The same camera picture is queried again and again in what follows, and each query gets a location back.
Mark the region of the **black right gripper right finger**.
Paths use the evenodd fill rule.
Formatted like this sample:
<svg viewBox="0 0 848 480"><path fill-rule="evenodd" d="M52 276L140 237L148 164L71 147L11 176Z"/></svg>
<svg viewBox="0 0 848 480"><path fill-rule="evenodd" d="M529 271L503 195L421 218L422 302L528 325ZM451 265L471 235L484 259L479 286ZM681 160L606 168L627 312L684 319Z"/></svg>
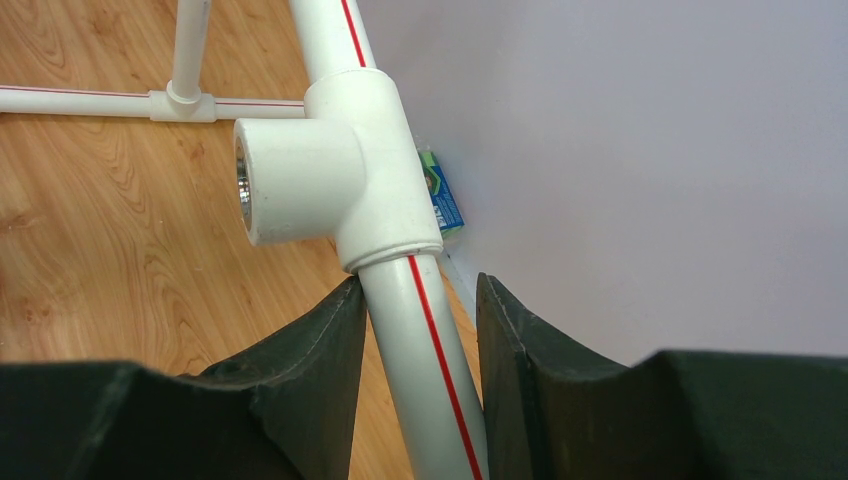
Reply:
<svg viewBox="0 0 848 480"><path fill-rule="evenodd" d="M662 350L621 365L477 280L494 479L843 479L847 362Z"/></svg>

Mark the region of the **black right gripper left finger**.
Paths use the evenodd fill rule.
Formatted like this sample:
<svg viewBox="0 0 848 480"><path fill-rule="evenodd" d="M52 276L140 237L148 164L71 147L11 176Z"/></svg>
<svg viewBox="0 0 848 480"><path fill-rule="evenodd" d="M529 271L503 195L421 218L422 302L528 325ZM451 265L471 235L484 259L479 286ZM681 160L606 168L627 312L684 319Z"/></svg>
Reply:
<svg viewBox="0 0 848 480"><path fill-rule="evenodd" d="M5 364L5 479L344 479L366 331L358 279L197 375Z"/></svg>

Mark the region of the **white PVC pipe frame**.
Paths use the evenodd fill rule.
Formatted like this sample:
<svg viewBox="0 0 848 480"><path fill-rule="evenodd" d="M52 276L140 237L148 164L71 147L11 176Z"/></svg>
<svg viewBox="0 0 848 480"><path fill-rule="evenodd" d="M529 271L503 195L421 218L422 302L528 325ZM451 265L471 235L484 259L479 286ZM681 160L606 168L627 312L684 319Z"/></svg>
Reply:
<svg viewBox="0 0 848 480"><path fill-rule="evenodd" d="M437 256L441 232L397 87L353 1L294 1L310 87L300 102L201 91L211 5L177 7L172 77L129 94L5 85L7 113L234 121L242 216L254 245L333 238L359 277L412 469L489 475L481 402Z"/></svg>

